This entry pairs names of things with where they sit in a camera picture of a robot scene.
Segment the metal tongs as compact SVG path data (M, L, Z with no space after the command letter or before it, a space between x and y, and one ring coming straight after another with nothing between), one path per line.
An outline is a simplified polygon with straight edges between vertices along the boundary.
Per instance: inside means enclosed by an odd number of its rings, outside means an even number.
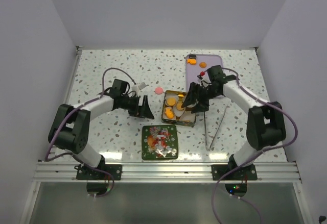
M228 110L228 105L224 107L222 111L218 113L215 121L211 121L208 112L203 113L203 123L204 123L204 144L205 149L210 151L215 143L218 133L223 124L226 112Z

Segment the pink round cookie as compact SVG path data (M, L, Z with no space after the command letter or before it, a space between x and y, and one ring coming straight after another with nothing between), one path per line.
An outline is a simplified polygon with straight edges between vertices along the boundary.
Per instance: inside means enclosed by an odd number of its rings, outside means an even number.
M161 87L157 87L156 89L155 89L155 93L156 94L162 94L164 92L164 90L161 88Z

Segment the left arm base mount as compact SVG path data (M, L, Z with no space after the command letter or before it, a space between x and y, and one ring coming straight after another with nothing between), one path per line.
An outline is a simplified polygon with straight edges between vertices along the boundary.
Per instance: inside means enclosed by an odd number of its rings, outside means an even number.
M119 181L123 172L123 167L120 164L105 164L101 169L91 169L85 165L75 165L77 171L77 180L114 180Z

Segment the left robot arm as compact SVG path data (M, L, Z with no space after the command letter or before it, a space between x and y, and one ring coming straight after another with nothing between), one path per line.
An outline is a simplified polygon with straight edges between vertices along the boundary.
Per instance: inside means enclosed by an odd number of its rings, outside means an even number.
M60 156L71 155L87 166L94 179L103 178L106 175L104 156L88 143L90 122L117 109L127 111L132 117L154 119L148 96L139 94L145 87L145 83L130 86L126 81L115 79L111 87L83 104L60 105L48 135L50 146L64 150Z

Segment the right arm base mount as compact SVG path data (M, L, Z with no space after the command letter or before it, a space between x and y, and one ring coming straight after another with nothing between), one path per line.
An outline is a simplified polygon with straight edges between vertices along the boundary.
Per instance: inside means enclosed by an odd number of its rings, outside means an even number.
M211 165L211 171L214 181L255 181L258 179L256 168L253 164L236 170L229 169L227 164L213 164Z

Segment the gold tin lid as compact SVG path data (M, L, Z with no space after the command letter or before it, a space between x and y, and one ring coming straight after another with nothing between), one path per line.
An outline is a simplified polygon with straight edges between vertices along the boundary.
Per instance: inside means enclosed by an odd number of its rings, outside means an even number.
M142 128L142 159L175 160L179 146L175 125L151 125Z

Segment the green cookie tin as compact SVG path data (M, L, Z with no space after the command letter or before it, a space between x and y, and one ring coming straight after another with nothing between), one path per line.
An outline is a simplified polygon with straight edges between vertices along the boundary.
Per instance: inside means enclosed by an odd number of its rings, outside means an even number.
M161 121L172 125L193 127L196 123L196 104L183 107L187 92L167 90L164 94Z

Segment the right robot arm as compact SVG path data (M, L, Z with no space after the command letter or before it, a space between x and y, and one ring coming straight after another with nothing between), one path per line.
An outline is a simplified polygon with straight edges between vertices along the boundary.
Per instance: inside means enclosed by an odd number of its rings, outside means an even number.
M256 96L249 89L241 86L238 74L220 65L210 67L198 78L206 74L209 81L203 84L190 83L188 94L182 106L192 106L192 113L209 110L209 101L224 96L238 105L247 115L246 139L243 146L228 162L228 175L232 179L240 179L246 173L246 166L265 149L277 145L286 138L286 127L282 107L278 102L268 102Z

